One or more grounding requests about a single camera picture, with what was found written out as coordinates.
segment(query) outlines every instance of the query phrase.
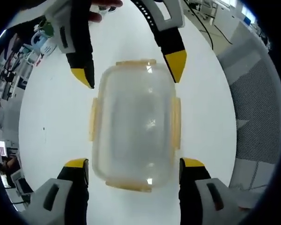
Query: container lid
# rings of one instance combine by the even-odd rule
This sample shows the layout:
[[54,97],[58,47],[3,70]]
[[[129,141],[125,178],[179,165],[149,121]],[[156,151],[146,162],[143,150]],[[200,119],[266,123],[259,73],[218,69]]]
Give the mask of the container lid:
[[129,190],[149,192],[165,184],[180,140],[175,112],[180,114],[180,102],[166,65],[141,60],[109,68],[91,117],[96,175],[109,186]]

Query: clear plastic container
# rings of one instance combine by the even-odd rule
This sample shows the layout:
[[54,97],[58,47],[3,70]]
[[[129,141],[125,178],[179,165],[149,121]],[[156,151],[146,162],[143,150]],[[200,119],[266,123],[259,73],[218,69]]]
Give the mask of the clear plastic container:
[[92,167],[109,186],[150,192],[172,174],[180,101],[166,65],[125,61],[107,69],[91,116]]

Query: gray mesh panel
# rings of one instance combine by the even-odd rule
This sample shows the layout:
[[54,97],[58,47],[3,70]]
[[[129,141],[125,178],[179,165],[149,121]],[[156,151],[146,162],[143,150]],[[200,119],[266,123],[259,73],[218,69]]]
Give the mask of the gray mesh panel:
[[280,113],[273,81],[263,61],[230,86],[236,118],[237,158],[275,163],[280,148]]

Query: hand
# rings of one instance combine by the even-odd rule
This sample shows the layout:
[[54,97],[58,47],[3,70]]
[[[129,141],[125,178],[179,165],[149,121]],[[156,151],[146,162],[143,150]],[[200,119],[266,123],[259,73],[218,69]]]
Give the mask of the hand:
[[[123,2],[121,0],[93,0],[92,4],[106,7],[121,7],[123,5]],[[90,12],[89,21],[99,23],[102,21],[102,16],[98,13]]]

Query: white table surface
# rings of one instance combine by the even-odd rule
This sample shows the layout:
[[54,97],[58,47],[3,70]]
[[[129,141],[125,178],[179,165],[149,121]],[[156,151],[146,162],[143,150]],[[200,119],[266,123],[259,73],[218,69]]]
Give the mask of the white table surface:
[[[23,97],[19,149],[22,168],[33,190],[56,178],[68,160],[88,158],[91,164],[89,117],[98,94],[101,74],[116,61],[157,59],[163,55],[138,9],[125,1],[91,24],[95,89],[90,90],[70,72],[66,56],[57,49],[33,69]],[[181,150],[170,182],[152,193],[108,187],[89,167],[87,220],[95,225],[164,224],[180,222],[178,158],[202,161],[212,177],[229,185],[236,156],[236,119],[225,74],[209,44],[185,19],[180,29],[188,53],[181,82]]]

